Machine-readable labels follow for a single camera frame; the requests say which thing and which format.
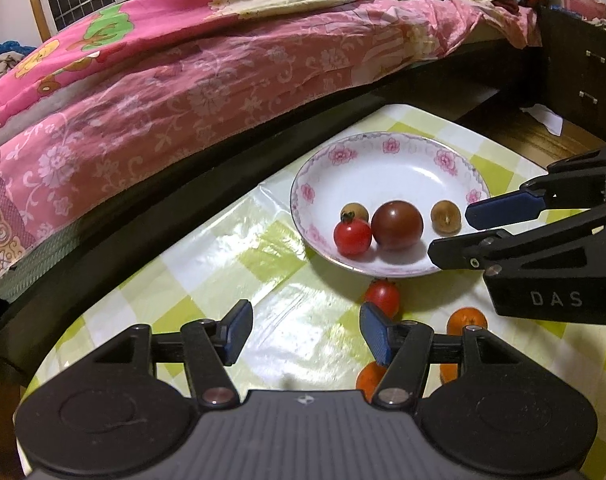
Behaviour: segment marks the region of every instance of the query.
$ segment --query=white paper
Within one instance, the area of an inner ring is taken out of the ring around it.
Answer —
[[[530,114],[539,123],[544,124],[547,131],[557,137],[561,136],[563,131],[563,118],[556,115],[548,107],[543,105],[534,105],[531,108],[521,108],[521,111]]]

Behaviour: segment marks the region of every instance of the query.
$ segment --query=wooden floor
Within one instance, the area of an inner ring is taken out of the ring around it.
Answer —
[[[543,168],[562,158],[596,150],[606,144],[568,121],[563,125],[561,136],[556,137],[532,116],[521,112],[516,104],[500,96],[490,99],[456,122]]]

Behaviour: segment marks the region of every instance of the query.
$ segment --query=bed frame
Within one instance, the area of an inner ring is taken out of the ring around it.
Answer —
[[[538,49],[518,50],[503,40],[464,45],[443,60],[301,106],[163,170],[142,199],[16,301],[0,300],[0,376],[27,384],[74,320],[123,280],[324,140],[381,106],[403,102],[425,78],[474,80],[523,97],[538,87],[532,75],[539,63]]]

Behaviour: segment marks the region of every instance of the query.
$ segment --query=green checkered tablecloth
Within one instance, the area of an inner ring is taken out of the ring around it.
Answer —
[[[339,134],[394,131],[451,146],[481,172],[493,195],[543,173],[516,153],[465,128],[407,105],[389,105]],[[134,323],[174,332],[193,319],[219,319],[238,299],[254,305],[254,331],[228,369],[241,395],[249,388],[353,388],[372,360],[358,330],[366,277],[307,249],[289,214],[289,190],[305,155],[167,249],[80,317],[52,348],[28,393]],[[571,214],[544,213],[529,229]],[[606,326],[500,318],[480,272],[448,271],[400,280],[403,317],[444,332],[449,315],[475,306],[494,333],[580,390],[598,411],[598,439],[584,472],[606,478]],[[188,394],[182,365],[158,377]],[[439,386],[430,373],[426,394]]]

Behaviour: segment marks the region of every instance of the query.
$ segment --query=tomato stem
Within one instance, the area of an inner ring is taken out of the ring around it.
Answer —
[[[340,221],[344,224],[350,224],[354,220],[355,214],[353,211],[345,212],[340,215]]]

